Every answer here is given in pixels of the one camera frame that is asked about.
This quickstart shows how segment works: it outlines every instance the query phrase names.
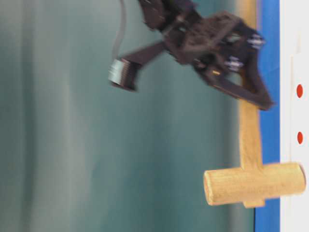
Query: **red dot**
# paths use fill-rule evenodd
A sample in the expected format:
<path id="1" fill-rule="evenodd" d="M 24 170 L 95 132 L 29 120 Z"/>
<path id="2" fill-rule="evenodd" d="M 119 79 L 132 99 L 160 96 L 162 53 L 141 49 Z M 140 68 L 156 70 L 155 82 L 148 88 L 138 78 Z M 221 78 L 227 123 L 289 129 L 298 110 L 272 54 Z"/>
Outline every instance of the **red dot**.
<path id="1" fill-rule="evenodd" d="M 304 94 L 304 89 L 303 89 L 303 86 L 302 85 L 298 85 L 297 86 L 297 95 L 299 98 L 301 98 Z"/>
<path id="2" fill-rule="evenodd" d="M 303 136 L 303 133 L 302 132 L 299 132 L 298 135 L 297 135 L 297 140 L 298 140 L 298 143 L 299 144 L 302 144 L 303 141 L 304 141 L 304 136 Z"/>

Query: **green curtain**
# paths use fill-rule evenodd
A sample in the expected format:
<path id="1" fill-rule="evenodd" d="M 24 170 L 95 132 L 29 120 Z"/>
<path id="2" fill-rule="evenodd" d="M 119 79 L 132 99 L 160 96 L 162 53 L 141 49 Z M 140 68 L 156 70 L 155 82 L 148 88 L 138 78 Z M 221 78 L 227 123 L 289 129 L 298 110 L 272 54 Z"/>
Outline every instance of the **green curtain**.
<path id="1" fill-rule="evenodd" d="M 126 4 L 121 53 L 160 39 Z M 205 170 L 239 166 L 237 101 L 168 54 L 138 93 L 113 88 L 119 23 L 116 0 L 0 1 L 0 231 L 253 231 L 253 210 L 203 191 Z"/>

